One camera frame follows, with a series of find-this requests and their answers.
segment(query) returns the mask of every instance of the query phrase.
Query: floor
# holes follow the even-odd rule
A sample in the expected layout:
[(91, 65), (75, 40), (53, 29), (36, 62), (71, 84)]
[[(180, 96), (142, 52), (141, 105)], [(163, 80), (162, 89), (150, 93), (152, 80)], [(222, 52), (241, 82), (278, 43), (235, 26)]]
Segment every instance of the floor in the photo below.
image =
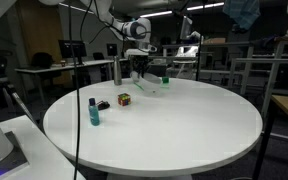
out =
[[(61, 88), (52, 90), (47, 93), (48, 104), (51, 105), (59, 97), (65, 95), (69, 91), (65, 91)], [(261, 108), (262, 102), (262, 90), (248, 90), (247, 99), (252, 102), (258, 109)], [(32, 92), (30, 94), (30, 103), (27, 103), (27, 107), (37, 120), (42, 120), (44, 113), (48, 106), (43, 106), (38, 93)], [(0, 121), (7, 120), (9, 118), (22, 115), (21, 109), (18, 107), (17, 113), (9, 113), (8, 109), (0, 109)], [(288, 118), (280, 114), (276, 119), (273, 127), (273, 132), (288, 136)], [(257, 145), (246, 156), (238, 161), (226, 165), (221, 168), (217, 168), (205, 173), (194, 174), (193, 179), (196, 180), (230, 180), (238, 177), (251, 177), (253, 169), (255, 167), (255, 161), (259, 145)], [(91, 180), (104, 180), (106, 179), (106, 173), (96, 171), (87, 167), (80, 168), (80, 172)], [(268, 149), (265, 156), (265, 161), (262, 166), (261, 180), (288, 180), (288, 142), (283, 142), (276, 139), (270, 139)]]

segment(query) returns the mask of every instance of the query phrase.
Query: small bottle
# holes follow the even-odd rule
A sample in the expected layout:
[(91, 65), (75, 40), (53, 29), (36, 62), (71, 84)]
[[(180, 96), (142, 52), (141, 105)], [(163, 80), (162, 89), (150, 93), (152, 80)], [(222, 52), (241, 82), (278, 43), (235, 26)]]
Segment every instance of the small bottle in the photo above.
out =
[(90, 98), (89, 103), (90, 104), (88, 106), (88, 109), (90, 111), (91, 123), (93, 126), (98, 126), (98, 125), (100, 125), (100, 117), (98, 115), (98, 108), (96, 106), (95, 99)]

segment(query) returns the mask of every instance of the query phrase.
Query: ceiling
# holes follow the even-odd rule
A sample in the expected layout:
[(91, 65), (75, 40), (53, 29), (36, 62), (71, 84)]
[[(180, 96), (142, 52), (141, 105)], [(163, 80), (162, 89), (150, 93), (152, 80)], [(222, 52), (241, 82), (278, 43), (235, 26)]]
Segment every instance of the ceiling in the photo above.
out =
[[(186, 0), (112, 0), (112, 10), (114, 14), (138, 16), (140, 14), (147, 14), (153, 12), (164, 11), (167, 9), (181, 9)], [(224, 2), (224, 0), (209, 0), (211, 2)], [(261, 7), (281, 6), (286, 5), (286, 0), (260, 0)], [(201, 5), (201, 0), (192, 0), (189, 4), (191, 6)], [(79, 0), (75, 0), (74, 6), (86, 9)]]

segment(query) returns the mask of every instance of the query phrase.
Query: green object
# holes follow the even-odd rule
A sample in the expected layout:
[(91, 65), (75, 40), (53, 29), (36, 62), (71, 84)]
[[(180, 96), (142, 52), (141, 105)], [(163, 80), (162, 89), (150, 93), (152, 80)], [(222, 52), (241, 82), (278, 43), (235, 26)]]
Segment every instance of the green object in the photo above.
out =
[(170, 78), (169, 77), (162, 77), (162, 81), (163, 81), (163, 84), (168, 84), (168, 83), (170, 83)]

